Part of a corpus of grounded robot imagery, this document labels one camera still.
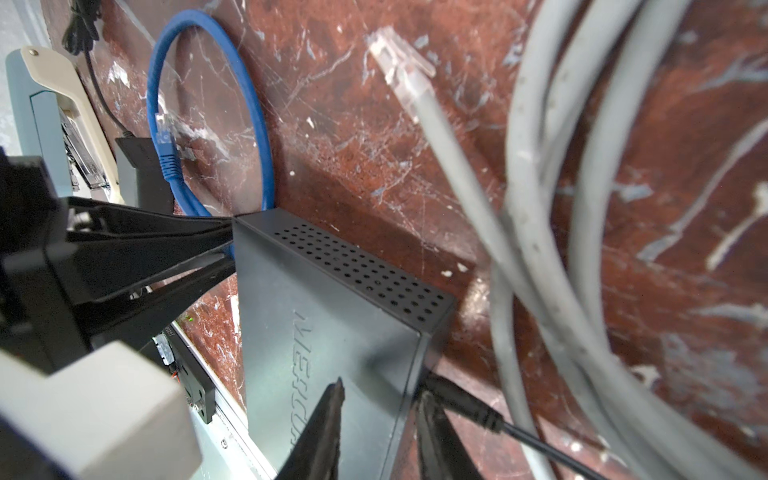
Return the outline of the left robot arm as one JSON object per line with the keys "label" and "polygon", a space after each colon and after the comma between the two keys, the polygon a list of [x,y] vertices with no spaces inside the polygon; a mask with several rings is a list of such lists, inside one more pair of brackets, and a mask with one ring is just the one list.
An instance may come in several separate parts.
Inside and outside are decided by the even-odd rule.
{"label": "left robot arm", "polygon": [[1,159],[1,475],[188,479],[187,394],[142,349],[235,270],[229,220],[57,196]]}

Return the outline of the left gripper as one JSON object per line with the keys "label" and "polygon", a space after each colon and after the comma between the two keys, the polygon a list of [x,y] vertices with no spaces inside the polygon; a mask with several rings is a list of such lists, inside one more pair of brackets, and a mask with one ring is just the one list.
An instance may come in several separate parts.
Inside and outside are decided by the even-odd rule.
{"label": "left gripper", "polygon": [[47,258],[50,238],[74,242],[192,239],[233,241],[229,217],[178,216],[80,197],[61,201],[40,157],[1,154],[1,348],[53,373],[111,342],[140,350],[187,308],[235,273],[227,247],[160,278],[74,308]]}

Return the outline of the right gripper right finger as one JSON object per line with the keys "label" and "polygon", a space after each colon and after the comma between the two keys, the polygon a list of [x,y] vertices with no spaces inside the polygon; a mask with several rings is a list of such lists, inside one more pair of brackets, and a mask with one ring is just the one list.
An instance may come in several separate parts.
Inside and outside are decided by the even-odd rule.
{"label": "right gripper right finger", "polygon": [[418,400],[416,431],[422,479],[483,479],[444,409],[427,391]]}

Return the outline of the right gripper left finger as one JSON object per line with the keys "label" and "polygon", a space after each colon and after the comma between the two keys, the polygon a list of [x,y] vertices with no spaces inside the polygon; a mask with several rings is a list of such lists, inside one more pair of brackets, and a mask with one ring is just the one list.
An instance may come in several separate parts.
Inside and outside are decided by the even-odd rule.
{"label": "right gripper left finger", "polygon": [[276,480],[336,480],[338,478],[343,381],[329,384],[309,418]]}

